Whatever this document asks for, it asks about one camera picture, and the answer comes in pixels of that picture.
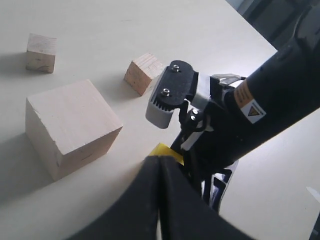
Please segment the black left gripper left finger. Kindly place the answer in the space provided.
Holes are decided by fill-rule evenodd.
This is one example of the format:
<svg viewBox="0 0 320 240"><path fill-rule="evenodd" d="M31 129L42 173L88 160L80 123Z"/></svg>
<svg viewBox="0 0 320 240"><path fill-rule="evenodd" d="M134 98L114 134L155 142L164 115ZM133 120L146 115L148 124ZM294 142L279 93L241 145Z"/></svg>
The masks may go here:
<svg viewBox="0 0 320 240"><path fill-rule="evenodd" d="M160 158L147 157L120 198L70 240L155 240Z"/></svg>

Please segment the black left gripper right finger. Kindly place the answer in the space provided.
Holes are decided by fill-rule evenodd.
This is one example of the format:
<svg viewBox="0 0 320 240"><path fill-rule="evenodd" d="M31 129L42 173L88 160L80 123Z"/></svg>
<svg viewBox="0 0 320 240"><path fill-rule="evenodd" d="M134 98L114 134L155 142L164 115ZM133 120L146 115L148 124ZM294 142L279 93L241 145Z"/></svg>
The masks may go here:
<svg viewBox="0 0 320 240"><path fill-rule="evenodd" d="M194 191L171 156L160 156L159 214L163 240L250 240Z"/></svg>

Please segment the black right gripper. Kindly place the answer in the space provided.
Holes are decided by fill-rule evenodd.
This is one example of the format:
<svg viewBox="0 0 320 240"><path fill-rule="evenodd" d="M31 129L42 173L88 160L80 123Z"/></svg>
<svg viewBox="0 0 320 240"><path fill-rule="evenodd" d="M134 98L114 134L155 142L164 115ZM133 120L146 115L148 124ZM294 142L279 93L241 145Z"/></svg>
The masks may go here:
<svg viewBox="0 0 320 240"><path fill-rule="evenodd" d="M184 101L179 109L181 131L171 148L182 154L187 172L199 175L201 198L215 212L234 175L245 140L243 118L234 99L211 100L191 119Z"/></svg>

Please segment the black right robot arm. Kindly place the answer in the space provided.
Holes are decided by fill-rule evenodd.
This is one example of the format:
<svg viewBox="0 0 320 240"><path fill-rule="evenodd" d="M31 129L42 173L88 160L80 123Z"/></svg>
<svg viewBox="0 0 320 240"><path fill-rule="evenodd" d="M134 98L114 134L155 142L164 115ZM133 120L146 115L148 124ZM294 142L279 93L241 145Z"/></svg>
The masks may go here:
<svg viewBox="0 0 320 240"><path fill-rule="evenodd" d="M172 148L183 155L191 185L218 211L235 163L320 107L319 4L305 8L288 42L237 87L216 76L209 84L202 106L188 110L195 85L185 95Z"/></svg>

